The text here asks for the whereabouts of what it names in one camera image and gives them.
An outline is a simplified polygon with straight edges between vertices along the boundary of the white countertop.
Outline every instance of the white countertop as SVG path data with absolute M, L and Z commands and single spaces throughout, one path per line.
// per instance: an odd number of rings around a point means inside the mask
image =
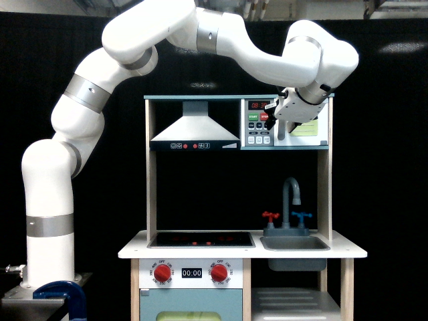
M 341 234 L 333 231 L 333 239 L 328 241 L 316 231 L 310 236 L 318 237 L 327 244 L 329 250 L 314 251 L 270 251 L 261 244 L 263 231 L 248 231 L 251 233 L 255 247 L 164 247 L 148 248 L 147 231 L 140 231 L 131 241 L 120 250 L 121 259 L 154 259 L 154 258 L 358 258 L 367 257 L 367 252 Z

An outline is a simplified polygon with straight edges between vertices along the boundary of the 00:00 display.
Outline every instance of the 00:00 display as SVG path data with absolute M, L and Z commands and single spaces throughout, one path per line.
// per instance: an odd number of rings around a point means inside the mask
M 185 268 L 181 270 L 183 278 L 202 278 L 201 268 Z

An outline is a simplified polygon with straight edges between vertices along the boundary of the faucet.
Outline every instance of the faucet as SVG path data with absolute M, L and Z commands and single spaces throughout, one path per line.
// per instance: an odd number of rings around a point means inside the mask
M 278 213 L 268 213 L 264 212 L 262 217 L 269 217 L 269 223 L 267 227 L 263 229 L 263 236 L 309 236 L 309 229 L 304 225 L 304 217 L 311 217 L 312 214 L 309 213 L 295 213 L 300 219 L 299 225 L 297 227 L 290 227 L 290 186 L 293 188 L 293 205 L 300 205 L 302 202 L 300 200 L 300 188 L 297 180 L 293 177 L 288 177 L 284 182 L 282 188 L 282 226 L 279 229 L 274 227 L 273 219 L 278 218 L 280 215 Z
M 300 188 L 297 180 L 294 177 L 288 177 L 282 187 L 282 229 L 290 228 L 290 185 L 293 188 L 293 205 L 300 205 Z

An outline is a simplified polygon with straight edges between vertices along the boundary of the blue faucet handle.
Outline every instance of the blue faucet handle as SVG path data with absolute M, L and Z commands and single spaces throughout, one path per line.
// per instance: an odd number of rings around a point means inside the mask
M 305 228 L 305 223 L 303 222 L 304 217 L 305 216 L 312 217 L 312 214 L 311 213 L 307 213 L 307 212 L 301 212 L 301 213 L 292 212 L 292 215 L 295 215 L 295 216 L 297 216 L 299 218 L 298 228 L 300 228 L 300 229 L 304 229 Z

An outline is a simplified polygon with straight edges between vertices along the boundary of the black cooktop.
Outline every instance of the black cooktop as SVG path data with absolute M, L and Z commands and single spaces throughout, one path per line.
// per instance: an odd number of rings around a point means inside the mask
M 254 247 L 249 232 L 159 232 L 148 247 Z

